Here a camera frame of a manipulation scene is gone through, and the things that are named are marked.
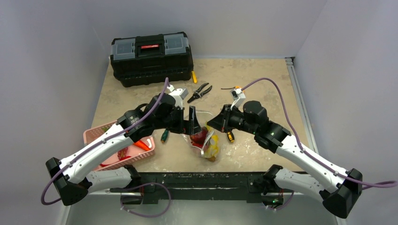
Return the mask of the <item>clear zip top bag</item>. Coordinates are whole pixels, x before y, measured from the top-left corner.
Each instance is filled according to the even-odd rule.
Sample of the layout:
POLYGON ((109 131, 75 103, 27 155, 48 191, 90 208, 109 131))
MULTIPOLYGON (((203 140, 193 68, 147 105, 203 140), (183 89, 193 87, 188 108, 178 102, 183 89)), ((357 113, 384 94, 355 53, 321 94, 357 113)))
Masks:
POLYGON ((182 137, 197 157, 215 162, 221 153, 221 144, 218 131, 207 125, 214 116, 211 112, 196 110, 196 117, 202 128, 201 132, 182 137))

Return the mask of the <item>yellow toy banana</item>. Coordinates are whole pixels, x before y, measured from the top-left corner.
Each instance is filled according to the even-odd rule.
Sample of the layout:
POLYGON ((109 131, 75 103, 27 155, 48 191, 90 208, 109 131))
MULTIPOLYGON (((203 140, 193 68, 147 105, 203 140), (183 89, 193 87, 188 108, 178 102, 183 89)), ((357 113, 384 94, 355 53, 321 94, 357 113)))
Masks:
POLYGON ((217 158, 220 153, 219 147, 219 137, 218 135, 212 135, 209 139, 205 142, 203 147, 203 157, 204 158, 217 158))

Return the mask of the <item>pink toy grape bunch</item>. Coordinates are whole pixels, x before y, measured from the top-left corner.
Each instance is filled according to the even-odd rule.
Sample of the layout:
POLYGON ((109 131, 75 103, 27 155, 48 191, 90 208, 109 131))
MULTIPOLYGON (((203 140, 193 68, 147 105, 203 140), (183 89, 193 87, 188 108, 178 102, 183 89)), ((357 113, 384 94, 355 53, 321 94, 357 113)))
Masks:
POLYGON ((120 161, 125 160, 127 158, 130 158, 129 149, 128 148, 124 148, 124 149, 118 151, 117 152, 117 156, 118 156, 118 159, 120 161))

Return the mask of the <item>dark red toy pepper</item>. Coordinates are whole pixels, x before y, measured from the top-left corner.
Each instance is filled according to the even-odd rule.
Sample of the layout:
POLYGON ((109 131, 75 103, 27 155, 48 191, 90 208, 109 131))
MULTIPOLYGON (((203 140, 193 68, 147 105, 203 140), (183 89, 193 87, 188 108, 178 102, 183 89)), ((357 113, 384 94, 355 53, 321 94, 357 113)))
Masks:
POLYGON ((194 135, 190 135, 190 141, 192 146, 202 148, 206 140, 207 134, 208 134, 207 127, 202 127, 201 132, 196 133, 194 135))

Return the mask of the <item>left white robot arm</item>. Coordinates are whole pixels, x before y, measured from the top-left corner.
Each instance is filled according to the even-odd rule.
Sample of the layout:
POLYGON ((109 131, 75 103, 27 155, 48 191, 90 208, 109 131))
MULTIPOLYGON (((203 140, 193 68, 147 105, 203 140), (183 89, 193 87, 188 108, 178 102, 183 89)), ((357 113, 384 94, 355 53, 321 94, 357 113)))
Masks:
POLYGON ((201 127, 196 108, 189 107, 188 119, 185 120, 184 107, 178 97, 174 93, 160 93, 150 103, 126 111, 104 134, 78 152, 63 159, 48 159, 46 168, 51 179, 41 194, 42 204, 61 201, 70 206, 91 192, 107 188, 136 191, 140 179, 133 175, 132 169, 122 167, 96 172, 94 168, 116 152, 151 136, 155 130, 167 129, 183 135, 199 133, 201 127))

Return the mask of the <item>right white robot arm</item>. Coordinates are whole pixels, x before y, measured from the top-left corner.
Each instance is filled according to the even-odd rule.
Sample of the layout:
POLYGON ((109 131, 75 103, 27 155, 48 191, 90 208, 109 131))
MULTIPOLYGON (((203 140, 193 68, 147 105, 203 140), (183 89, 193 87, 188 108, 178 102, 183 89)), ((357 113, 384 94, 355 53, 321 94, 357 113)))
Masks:
POLYGON ((308 174, 305 177, 280 169, 266 175, 263 184, 270 191, 280 187, 310 195, 334 216, 344 219, 362 194, 360 171, 337 166, 302 145, 289 130, 271 121, 258 101, 244 103, 241 111, 236 106, 224 105, 207 125, 222 133, 237 129, 252 134, 260 147, 288 159, 308 174))

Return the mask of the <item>orange tape measure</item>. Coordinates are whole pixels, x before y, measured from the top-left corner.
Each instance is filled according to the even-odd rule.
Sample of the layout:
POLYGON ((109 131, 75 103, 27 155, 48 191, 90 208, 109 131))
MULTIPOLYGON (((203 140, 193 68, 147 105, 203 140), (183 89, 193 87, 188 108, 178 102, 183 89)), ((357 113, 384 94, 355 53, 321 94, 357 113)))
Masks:
POLYGON ((235 87, 231 87, 231 88, 221 88, 221 90, 237 90, 240 89, 241 87, 239 86, 235 86, 235 87))

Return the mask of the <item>pink perforated plastic basket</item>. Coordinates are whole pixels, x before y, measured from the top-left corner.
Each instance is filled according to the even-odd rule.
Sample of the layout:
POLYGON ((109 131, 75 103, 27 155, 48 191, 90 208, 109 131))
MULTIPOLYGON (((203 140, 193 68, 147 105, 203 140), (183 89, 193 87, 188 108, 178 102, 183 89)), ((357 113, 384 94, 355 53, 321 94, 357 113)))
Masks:
MULTIPOLYGON (((103 124, 101 126, 97 126, 94 128, 90 128, 86 131, 83 132, 83 139, 84 139, 84 144, 88 145, 92 142, 94 142, 97 138, 105 134, 105 132, 113 125, 115 122, 110 122, 107 124, 103 124)), ((123 167, 125 165, 131 165, 136 161, 142 160, 144 158, 148 158, 152 155, 154 155, 154 149, 155 149, 155 143, 153 140, 152 136, 147 136, 141 139, 147 146, 151 148, 150 151, 144 151, 140 148, 135 147, 133 144, 131 146, 128 146, 127 148, 129 149, 129 155, 131 156, 130 158, 119 162, 114 165, 106 166, 106 167, 101 167, 100 165, 97 166, 94 171, 106 171, 106 170, 113 170, 113 169, 118 169, 120 167, 123 167)), ((110 156, 108 159, 103 161, 101 164, 111 164, 114 162, 117 162, 118 156, 117 153, 114 153, 112 156, 110 156)))

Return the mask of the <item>orange toy carrot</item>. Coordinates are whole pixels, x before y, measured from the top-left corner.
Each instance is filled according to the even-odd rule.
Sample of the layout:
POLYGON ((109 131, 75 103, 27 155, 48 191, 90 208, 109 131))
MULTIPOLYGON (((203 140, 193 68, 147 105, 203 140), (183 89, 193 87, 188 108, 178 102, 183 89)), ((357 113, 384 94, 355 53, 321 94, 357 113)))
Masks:
POLYGON ((138 140, 137 142, 133 143, 133 145, 137 148, 140 148, 144 151, 150 151, 151 148, 149 146, 147 146, 143 141, 138 140))

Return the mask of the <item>red toy chili pepper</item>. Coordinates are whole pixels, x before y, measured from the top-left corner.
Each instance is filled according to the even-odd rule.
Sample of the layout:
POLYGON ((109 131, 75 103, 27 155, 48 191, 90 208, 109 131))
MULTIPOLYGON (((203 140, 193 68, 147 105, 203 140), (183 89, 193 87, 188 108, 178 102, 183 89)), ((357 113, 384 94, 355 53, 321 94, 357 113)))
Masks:
POLYGON ((124 161, 124 160, 126 160, 126 159, 128 159, 128 158, 130 158, 130 157, 131 157, 131 156, 126 156, 126 157, 120 158, 117 162, 114 162, 114 163, 111 163, 111 164, 100 164, 100 166, 101 166, 101 167, 106 167, 106 166, 114 165, 114 164, 117 164, 117 163, 119 163, 119 162, 122 162, 122 161, 124 161))

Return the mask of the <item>black plastic toolbox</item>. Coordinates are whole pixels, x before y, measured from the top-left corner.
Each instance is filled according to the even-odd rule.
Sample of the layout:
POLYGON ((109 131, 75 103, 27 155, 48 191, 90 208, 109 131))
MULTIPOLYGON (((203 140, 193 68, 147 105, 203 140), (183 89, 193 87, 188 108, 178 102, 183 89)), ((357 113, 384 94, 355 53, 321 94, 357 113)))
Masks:
POLYGON ((123 87, 188 81, 193 58, 185 32, 115 38, 111 44, 113 75, 123 87))

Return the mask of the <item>yellow black handled screwdriver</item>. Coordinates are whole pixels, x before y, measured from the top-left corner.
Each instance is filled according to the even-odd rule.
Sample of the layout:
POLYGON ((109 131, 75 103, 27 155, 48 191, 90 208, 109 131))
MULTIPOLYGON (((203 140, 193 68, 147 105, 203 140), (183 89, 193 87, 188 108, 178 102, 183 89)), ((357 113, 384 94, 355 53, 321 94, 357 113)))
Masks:
POLYGON ((227 134, 228 141, 230 143, 233 143, 235 141, 235 136, 234 136, 233 132, 232 131, 228 131, 226 134, 227 134))

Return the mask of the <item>green handled screwdriver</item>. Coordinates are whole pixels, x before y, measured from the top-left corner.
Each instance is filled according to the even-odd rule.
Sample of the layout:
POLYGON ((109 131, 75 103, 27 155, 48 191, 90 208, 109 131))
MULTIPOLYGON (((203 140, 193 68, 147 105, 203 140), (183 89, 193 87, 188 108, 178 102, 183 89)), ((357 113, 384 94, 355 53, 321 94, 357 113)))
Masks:
POLYGON ((165 129, 165 131, 161 135, 161 142, 165 143, 168 139, 169 130, 165 129))

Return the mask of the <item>black handled pliers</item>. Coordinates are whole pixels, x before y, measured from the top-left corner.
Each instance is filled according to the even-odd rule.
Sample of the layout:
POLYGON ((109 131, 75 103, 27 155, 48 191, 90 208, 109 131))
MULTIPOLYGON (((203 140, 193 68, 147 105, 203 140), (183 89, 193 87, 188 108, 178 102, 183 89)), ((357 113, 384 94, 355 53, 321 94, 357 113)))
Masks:
POLYGON ((202 98, 205 94, 209 93, 212 90, 212 85, 210 85, 207 89, 205 87, 209 85, 209 83, 202 84, 197 90, 194 91, 193 95, 188 99, 187 103, 191 103, 196 99, 202 98))

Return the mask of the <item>yellow handled tool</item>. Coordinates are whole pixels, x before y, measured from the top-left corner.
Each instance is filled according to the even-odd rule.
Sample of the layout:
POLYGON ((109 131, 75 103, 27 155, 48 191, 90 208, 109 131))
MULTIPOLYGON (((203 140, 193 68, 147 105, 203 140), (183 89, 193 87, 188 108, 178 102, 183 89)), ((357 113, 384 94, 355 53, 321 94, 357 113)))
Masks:
POLYGON ((192 76, 192 81, 193 81, 194 83, 197 83, 198 80, 197 80, 197 76, 196 76, 195 71, 192 71, 192 72, 191 72, 191 76, 192 76))

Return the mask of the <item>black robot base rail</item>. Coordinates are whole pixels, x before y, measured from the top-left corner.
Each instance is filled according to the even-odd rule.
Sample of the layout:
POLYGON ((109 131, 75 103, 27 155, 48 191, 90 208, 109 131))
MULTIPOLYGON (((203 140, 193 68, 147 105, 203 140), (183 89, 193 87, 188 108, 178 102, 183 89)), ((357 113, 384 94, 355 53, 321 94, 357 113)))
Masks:
POLYGON ((286 202, 281 189, 265 172, 141 172, 125 188, 111 192, 135 193, 128 204, 157 204, 159 200, 245 201, 277 207, 286 202))

